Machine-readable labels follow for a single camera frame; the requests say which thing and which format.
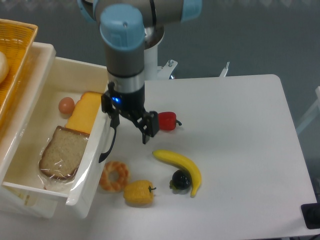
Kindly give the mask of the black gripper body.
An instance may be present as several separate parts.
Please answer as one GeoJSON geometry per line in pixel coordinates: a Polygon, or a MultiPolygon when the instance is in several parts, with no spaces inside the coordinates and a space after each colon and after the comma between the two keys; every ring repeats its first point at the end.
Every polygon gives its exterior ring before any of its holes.
{"type": "Polygon", "coordinates": [[[101,96],[101,110],[109,115],[118,113],[122,117],[138,122],[150,116],[145,109],[145,86],[135,92],[122,93],[116,91],[116,85],[111,82],[107,91],[101,96]]]}

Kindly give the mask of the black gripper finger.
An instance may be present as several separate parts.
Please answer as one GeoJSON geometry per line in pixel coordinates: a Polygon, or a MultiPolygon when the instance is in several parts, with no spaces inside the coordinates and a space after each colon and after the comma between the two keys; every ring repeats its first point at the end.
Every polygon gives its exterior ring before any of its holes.
{"type": "Polygon", "coordinates": [[[109,118],[110,118],[110,127],[113,128],[114,130],[117,129],[117,127],[120,124],[120,117],[119,117],[119,113],[116,110],[112,110],[109,114],[108,114],[109,118]]]}
{"type": "Polygon", "coordinates": [[[160,130],[158,113],[156,111],[144,111],[138,120],[138,129],[142,133],[142,143],[146,144],[160,130]]]}

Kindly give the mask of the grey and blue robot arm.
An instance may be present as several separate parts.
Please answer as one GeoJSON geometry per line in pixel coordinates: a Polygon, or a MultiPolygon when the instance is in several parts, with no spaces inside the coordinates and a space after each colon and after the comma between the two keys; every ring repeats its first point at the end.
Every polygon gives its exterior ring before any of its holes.
{"type": "Polygon", "coordinates": [[[142,142],[159,131],[158,114],[145,110],[146,29],[197,18],[201,0],[79,0],[78,7],[97,24],[108,74],[101,109],[116,129],[122,116],[142,133],[142,142]]]}

